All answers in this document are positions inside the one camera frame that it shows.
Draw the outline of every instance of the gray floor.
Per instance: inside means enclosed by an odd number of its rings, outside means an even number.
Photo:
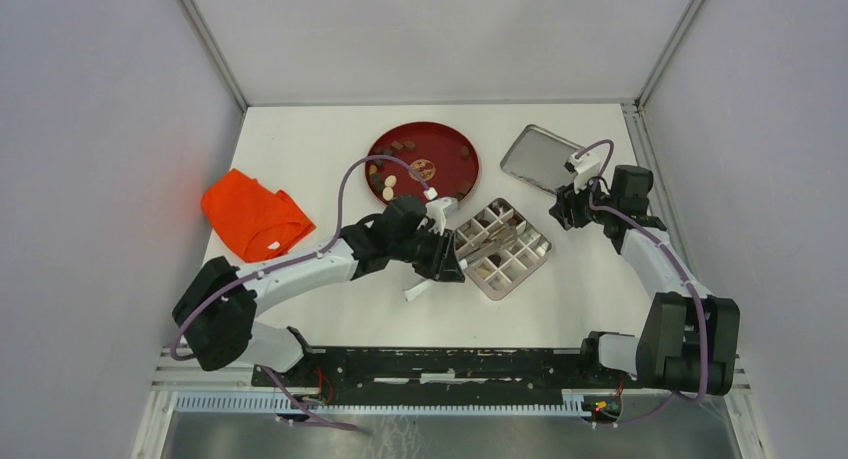
[[[625,418],[657,404],[630,396]],[[655,419],[616,430],[569,418],[334,416],[368,432],[291,428],[254,414],[177,413],[165,458],[739,458],[722,399],[676,401]]]

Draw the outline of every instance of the red plate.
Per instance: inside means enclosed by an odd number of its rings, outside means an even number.
[[[415,143],[415,150],[410,151],[406,142]],[[400,144],[403,147],[397,150],[392,144]],[[463,156],[463,147],[468,148],[468,155]],[[435,122],[411,122],[398,126],[383,134],[377,142],[371,146],[370,154],[384,153],[382,150],[389,149],[398,159],[411,165],[424,177],[431,187],[435,187],[439,197],[454,196],[464,199],[477,183],[480,175],[480,160],[477,151],[471,142],[460,134],[443,124]],[[365,165],[365,181],[371,192],[377,196],[383,204],[383,189],[378,189],[369,180],[368,171],[373,162]],[[427,202],[421,189],[421,184],[415,180],[403,166],[392,161],[383,161],[383,166],[378,168],[377,174],[383,180],[389,176],[397,178],[397,184],[393,187],[395,197],[401,194],[410,194]]]

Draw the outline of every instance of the table surface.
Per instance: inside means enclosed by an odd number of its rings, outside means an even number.
[[[448,226],[456,227],[503,197],[550,239],[549,260],[499,302],[489,300],[470,280],[437,284],[406,302],[403,287],[417,276],[409,265],[392,263],[356,281],[302,294],[267,311],[260,321],[297,327],[316,345],[578,347],[592,330],[641,333],[650,299],[601,226],[563,231],[547,213],[553,196],[506,175],[499,166],[527,124],[583,145],[612,139],[611,166],[635,164],[618,105],[254,107],[247,112],[232,167],[271,191],[285,190],[312,219],[317,229],[296,252],[333,233],[336,194],[349,165],[381,134],[414,121],[457,129],[480,157],[477,188]],[[362,175],[353,174],[345,192],[344,223],[382,207]],[[212,232],[206,260],[220,255],[242,262]]]

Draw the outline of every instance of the orange cloth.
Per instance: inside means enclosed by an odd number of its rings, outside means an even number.
[[[315,230],[288,194],[272,194],[238,169],[210,187],[200,205],[224,244],[245,262],[281,256]]]

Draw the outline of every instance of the white connector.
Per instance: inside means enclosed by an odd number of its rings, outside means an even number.
[[[587,152],[578,159],[577,154],[575,152],[568,158],[568,163],[574,168],[574,192],[582,191],[589,180],[596,177],[601,171],[601,159],[598,156],[592,152]]]

